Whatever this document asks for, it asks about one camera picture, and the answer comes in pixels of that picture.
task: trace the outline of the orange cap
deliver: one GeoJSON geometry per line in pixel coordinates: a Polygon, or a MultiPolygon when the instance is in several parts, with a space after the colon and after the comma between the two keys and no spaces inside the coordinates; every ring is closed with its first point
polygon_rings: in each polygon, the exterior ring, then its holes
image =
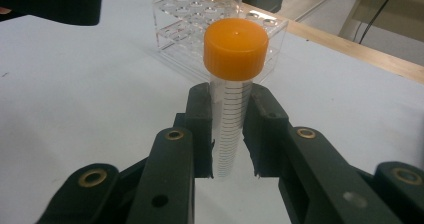
{"type": "Polygon", "coordinates": [[[268,35],[258,24],[239,18],[212,23],[205,32],[203,62],[214,76],[245,81],[264,66],[268,35]]]}

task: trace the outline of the white table surface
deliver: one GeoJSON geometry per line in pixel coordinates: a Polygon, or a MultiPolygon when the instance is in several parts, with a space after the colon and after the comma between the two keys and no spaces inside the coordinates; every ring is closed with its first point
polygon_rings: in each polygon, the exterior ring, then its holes
{"type": "MultiPolygon", "coordinates": [[[[37,221],[85,165],[143,159],[185,111],[196,83],[157,52],[152,1],[103,0],[95,27],[0,23],[0,223],[37,221]]],[[[424,85],[289,33],[266,85],[350,164],[424,168],[424,85]]],[[[230,180],[196,180],[196,223],[290,223],[277,183],[253,177],[241,143],[230,180]]]]}

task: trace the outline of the clear plastic tube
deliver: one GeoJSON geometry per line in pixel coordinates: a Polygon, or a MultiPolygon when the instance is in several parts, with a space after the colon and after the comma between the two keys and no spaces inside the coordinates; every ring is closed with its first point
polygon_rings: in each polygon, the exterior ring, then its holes
{"type": "Polygon", "coordinates": [[[242,0],[226,0],[225,17],[239,17],[242,0]]]}
{"type": "Polygon", "coordinates": [[[215,178],[224,179],[233,168],[252,79],[263,68],[267,48],[265,30],[245,19],[225,18],[205,32],[203,62],[211,73],[215,178]]]}
{"type": "Polygon", "coordinates": [[[223,179],[232,170],[252,80],[227,81],[211,77],[214,177],[223,179]]]}

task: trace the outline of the screw hole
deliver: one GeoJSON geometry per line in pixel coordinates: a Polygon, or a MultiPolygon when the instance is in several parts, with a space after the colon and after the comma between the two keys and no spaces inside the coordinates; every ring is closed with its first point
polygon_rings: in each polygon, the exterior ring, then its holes
{"type": "Polygon", "coordinates": [[[107,177],[107,172],[103,169],[91,169],[86,171],[78,179],[78,184],[82,187],[94,187],[101,184],[107,177]]]}
{"type": "Polygon", "coordinates": [[[307,128],[300,128],[296,133],[306,139],[314,139],[316,137],[315,132],[307,128]]]}
{"type": "Polygon", "coordinates": [[[181,131],[172,130],[166,134],[166,139],[175,141],[181,139],[184,136],[184,133],[181,131]]]}
{"type": "Polygon", "coordinates": [[[423,180],[421,177],[408,169],[405,168],[394,168],[392,170],[393,175],[400,181],[403,181],[405,183],[408,183],[410,185],[421,185],[423,184],[423,180]]]}
{"type": "Polygon", "coordinates": [[[161,208],[168,204],[168,197],[166,195],[157,195],[152,199],[152,206],[161,208]]]}

